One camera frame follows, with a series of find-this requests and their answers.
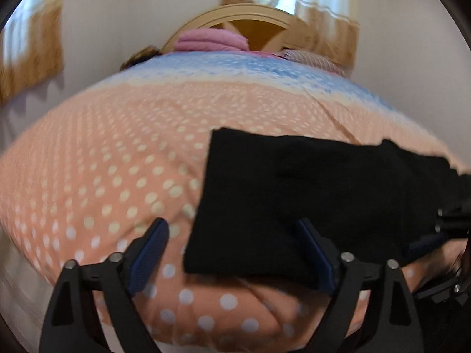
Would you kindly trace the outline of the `beige wooden headboard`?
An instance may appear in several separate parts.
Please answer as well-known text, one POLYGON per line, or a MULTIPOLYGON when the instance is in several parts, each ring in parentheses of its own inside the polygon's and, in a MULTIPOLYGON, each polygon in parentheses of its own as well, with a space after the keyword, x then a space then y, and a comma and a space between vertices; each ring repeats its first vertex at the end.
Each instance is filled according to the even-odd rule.
POLYGON ((177 38, 186 30, 216 28, 246 37, 251 51, 278 53, 294 21, 293 14, 254 3, 219 6, 185 23, 168 39, 161 52, 172 52, 177 38))

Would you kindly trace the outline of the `black pants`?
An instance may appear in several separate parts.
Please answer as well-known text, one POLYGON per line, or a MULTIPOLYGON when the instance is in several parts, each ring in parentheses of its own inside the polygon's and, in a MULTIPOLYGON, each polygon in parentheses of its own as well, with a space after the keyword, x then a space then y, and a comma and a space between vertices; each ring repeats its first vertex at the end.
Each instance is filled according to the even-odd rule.
POLYGON ((309 221, 363 262, 410 264, 444 242, 437 212, 470 196, 447 159, 386 139, 374 146, 229 128, 210 139, 184 271, 318 289, 309 221))

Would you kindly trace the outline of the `striped pillow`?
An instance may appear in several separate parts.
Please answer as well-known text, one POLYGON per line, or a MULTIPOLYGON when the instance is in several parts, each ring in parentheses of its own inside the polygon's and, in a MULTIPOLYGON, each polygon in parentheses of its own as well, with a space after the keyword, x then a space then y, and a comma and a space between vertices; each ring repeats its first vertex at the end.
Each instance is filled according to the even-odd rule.
POLYGON ((320 56, 304 50, 293 49, 284 49, 278 53, 278 56, 287 61, 292 61, 315 69, 321 69, 328 73, 346 77, 345 72, 325 56, 320 56))

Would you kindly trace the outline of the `beige floral side curtain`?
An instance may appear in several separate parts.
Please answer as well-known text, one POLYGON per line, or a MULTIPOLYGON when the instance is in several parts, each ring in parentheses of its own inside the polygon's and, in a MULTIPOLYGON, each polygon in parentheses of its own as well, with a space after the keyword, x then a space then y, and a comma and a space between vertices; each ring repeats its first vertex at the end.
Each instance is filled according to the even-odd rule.
POLYGON ((63 71, 64 0, 21 0, 1 31, 1 105, 63 71))

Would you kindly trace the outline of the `brown plush item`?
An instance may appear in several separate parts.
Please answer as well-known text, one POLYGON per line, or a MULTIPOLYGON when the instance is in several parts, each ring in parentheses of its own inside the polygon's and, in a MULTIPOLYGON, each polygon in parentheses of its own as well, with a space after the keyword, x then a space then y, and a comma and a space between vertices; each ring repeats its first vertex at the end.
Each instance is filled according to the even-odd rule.
POLYGON ((127 61, 125 61, 119 68, 119 71, 124 71, 135 65, 146 62, 156 56, 161 56, 162 52, 155 46, 147 46, 137 53, 133 54, 127 61))

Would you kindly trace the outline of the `pastel patterned bed cover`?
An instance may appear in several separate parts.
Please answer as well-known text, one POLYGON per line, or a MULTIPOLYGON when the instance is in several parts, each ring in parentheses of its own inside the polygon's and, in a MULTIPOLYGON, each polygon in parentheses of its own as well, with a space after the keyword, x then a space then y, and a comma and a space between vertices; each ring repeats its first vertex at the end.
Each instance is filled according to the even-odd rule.
POLYGON ((1 313, 30 352, 65 261, 100 262, 154 218, 170 240, 136 298, 152 337, 222 352, 285 352, 319 324, 323 295, 186 275, 184 249, 213 129, 352 144, 445 144, 346 78, 244 53, 174 53, 113 75, 49 111, 1 157, 1 313))

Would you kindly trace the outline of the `pink folded blanket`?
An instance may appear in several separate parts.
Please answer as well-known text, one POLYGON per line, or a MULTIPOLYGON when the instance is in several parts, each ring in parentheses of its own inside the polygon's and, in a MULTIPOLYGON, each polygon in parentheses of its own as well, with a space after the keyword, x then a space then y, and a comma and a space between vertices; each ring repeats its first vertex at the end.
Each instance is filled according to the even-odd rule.
POLYGON ((246 37, 229 30, 214 28, 186 30, 177 38, 173 48, 178 52, 246 52, 250 50, 246 37))

